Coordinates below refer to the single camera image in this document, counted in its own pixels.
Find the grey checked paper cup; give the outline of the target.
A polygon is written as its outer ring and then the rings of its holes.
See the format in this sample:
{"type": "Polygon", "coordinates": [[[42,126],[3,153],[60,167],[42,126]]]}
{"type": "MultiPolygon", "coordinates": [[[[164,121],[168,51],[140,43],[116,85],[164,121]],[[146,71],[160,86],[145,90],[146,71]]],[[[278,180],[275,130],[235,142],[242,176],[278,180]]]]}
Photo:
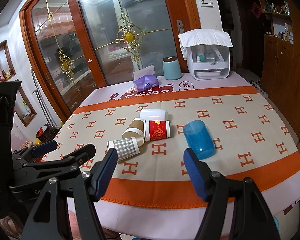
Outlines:
{"type": "Polygon", "coordinates": [[[117,161],[126,160],[140,153],[138,143],[135,137],[119,140],[109,140],[108,148],[114,148],[117,151],[117,161]]]}

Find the brown paper cup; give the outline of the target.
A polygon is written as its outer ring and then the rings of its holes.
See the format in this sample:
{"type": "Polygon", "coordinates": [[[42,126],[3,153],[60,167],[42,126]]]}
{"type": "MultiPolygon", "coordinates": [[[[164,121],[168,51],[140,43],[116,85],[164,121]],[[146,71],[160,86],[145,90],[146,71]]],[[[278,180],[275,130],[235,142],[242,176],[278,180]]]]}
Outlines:
{"type": "Polygon", "coordinates": [[[137,145],[141,147],[145,142],[144,134],[144,120],[141,118],[135,118],[130,123],[128,128],[123,132],[122,139],[136,138],[137,145]]]}

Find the blue plastic cup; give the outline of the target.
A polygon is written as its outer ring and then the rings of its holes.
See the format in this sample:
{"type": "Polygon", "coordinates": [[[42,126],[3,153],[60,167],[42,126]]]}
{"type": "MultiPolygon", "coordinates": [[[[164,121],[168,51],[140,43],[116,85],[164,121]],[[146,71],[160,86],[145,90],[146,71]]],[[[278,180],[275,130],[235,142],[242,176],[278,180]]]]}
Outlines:
{"type": "Polygon", "coordinates": [[[213,139],[201,120],[193,120],[183,127],[189,148],[193,150],[199,160],[209,158],[215,153],[213,139]]]}

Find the red paper cup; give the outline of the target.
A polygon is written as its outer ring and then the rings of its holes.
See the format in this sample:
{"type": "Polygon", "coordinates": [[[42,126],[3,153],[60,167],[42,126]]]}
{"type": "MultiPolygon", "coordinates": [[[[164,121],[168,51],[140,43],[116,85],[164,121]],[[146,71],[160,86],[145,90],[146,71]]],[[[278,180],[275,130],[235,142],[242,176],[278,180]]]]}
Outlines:
{"type": "Polygon", "coordinates": [[[145,120],[144,133],[146,141],[167,139],[170,137],[170,122],[145,120]]]}

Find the white plastic cup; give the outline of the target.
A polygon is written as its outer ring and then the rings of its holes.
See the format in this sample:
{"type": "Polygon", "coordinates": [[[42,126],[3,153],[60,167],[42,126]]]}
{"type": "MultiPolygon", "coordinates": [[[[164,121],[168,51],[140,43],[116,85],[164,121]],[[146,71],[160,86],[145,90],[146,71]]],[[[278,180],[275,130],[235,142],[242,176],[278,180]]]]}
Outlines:
{"type": "Polygon", "coordinates": [[[163,109],[143,108],[140,112],[140,119],[152,121],[167,121],[168,113],[163,109]]]}

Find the orange beige H blanket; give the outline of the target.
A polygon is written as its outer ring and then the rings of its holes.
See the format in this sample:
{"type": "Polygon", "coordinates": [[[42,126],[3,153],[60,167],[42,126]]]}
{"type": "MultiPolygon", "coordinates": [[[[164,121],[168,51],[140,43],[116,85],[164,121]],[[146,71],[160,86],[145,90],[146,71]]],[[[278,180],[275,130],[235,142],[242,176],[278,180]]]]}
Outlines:
{"type": "Polygon", "coordinates": [[[86,144],[96,147],[86,171],[104,158],[107,143],[120,139],[143,109],[169,114],[171,135],[142,145],[135,157],[120,162],[106,202],[154,208],[203,207],[183,162],[188,147],[183,127],[202,121],[215,153],[206,159],[213,171],[229,179],[250,177],[274,212],[300,199],[300,156],[275,109],[251,86],[207,88],[120,99],[79,107],[56,135],[57,149],[45,161],[60,159],[86,144]]]}

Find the wooden glass sliding door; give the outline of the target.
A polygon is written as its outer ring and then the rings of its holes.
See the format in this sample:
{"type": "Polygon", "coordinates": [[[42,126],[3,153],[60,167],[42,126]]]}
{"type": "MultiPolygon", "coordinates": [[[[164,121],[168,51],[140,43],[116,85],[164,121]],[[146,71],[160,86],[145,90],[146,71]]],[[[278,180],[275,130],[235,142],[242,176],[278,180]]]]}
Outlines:
{"type": "Polygon", "coordinates": [[[200,27],[194,0],[27,0],[21,32],[49,103],[65,121],[96,89],[131,81],[175,56],[178,36],[200,27]]]}

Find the purple tissue pack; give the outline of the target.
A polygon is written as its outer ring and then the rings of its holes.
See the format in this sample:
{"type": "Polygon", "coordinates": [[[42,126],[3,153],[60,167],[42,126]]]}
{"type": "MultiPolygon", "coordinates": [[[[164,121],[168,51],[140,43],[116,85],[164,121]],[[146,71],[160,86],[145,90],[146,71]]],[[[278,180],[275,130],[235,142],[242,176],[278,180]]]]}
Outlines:
{"type": "Polygon", "coordinates": [[[143,92],[144,90],[154,88],[159,85],[159,80],[155,75],[153,65],[135,71],[133,76],[133,84],[137,92],[143,92]]]}

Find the dark wooden cabinet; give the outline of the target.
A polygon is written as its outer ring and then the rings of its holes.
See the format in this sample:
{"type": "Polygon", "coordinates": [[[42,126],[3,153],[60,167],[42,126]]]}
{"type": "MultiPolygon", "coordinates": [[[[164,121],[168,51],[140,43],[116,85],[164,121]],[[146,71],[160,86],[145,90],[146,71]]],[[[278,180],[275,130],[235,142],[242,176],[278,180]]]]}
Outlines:
{"type": "Polygon", "coordinates": [[[293,0],[259,0],[264,21],[261,88],[300,138],[300,10],[293,0]]]}

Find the teal cylindrical canister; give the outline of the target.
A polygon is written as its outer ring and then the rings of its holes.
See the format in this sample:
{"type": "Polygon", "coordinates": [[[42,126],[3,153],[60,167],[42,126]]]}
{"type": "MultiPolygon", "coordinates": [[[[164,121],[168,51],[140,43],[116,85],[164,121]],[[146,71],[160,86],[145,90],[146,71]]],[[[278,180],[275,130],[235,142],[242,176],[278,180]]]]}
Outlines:
{"type": "Polygon", "coordinates": [[[163,58],[162,67],[166,80],[177,80],[182,77],[181,68],[177,57],[169,56],[163,58]]]}

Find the white countertop sterilizer box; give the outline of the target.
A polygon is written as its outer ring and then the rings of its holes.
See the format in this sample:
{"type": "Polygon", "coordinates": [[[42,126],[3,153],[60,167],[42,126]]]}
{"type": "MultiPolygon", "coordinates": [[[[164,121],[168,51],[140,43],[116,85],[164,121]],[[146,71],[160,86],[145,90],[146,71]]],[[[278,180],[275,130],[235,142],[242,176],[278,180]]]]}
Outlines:
{"type": "Polygon", "coordinates": [[[196,80],[227,78],[230,74],[230,48],[220,45],[196,45],[186,48],[187,66],[196,80]]]}

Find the white wall switch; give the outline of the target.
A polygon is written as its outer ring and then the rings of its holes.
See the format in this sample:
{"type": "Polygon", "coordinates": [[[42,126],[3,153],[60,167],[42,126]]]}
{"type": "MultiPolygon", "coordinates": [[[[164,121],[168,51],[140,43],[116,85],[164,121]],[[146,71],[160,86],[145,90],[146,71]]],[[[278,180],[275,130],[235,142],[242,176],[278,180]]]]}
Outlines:
{"type": "Polygon", "coordinates": [[[199,0],[201,7],[213,7],[213,1],[212,0],[199,0]]]}

